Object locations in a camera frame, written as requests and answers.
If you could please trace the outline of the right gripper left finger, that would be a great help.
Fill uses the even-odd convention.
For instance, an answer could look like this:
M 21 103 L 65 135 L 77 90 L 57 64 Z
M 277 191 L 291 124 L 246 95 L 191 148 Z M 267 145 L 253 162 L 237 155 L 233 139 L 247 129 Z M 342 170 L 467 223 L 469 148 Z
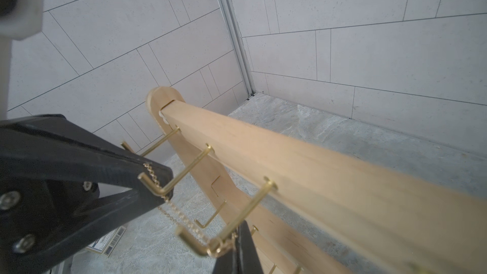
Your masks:
M 240 252 L 238 245 L 238 237 L 233 237 L 231 248 L 216 260 L 213 268 L 213 274 L 240 273 Z

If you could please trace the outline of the small printed card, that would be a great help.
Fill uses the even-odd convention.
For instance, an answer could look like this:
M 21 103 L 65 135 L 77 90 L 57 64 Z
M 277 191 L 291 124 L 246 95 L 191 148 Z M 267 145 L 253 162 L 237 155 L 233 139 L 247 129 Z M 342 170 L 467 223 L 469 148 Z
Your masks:
M 88 245 L 86 250 L 109 257 L 125 234 L 125 231 L 126 227 L 121 226 Z

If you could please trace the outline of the wooden jewelry display stand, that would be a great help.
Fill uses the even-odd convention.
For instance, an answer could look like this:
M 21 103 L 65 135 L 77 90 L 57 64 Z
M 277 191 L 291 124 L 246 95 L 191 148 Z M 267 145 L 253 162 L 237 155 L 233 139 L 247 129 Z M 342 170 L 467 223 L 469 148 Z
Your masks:
M 199 256 L 224 255 L 246 221 L 256 249 L 283 272 L 344 272 L 262 207 L 270 196 L 393 273 L 486 272 L 486 200 L 447 181 L 454 161 L 375 148 L 368 162 L 187 104 L 171 87 L 150 90 L 146 104 L 185 169 L 161 186 L 147 164 L 139 180 L 168 202 L 192 175 L 226 224 L 209 237 L 173 209 L 177 236 Z

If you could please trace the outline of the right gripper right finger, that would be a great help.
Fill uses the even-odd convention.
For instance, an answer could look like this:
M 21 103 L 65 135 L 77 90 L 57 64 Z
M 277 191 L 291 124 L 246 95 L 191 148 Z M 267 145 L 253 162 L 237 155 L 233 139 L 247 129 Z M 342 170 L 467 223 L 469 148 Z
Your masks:
M 238 273 L 263 274 L 256 246 L 246 221 L 238 227 Z

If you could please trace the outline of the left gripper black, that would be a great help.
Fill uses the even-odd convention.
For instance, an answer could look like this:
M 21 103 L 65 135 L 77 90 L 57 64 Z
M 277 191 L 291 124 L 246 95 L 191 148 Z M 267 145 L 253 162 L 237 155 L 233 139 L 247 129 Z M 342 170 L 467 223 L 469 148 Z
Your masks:
M 1 273 L 44 273 L 162 205 L 138 179 L 147 164 L 173 179 L 63 115 L 1 121 Z M 99 198 L 97 183 L 134 190 Z

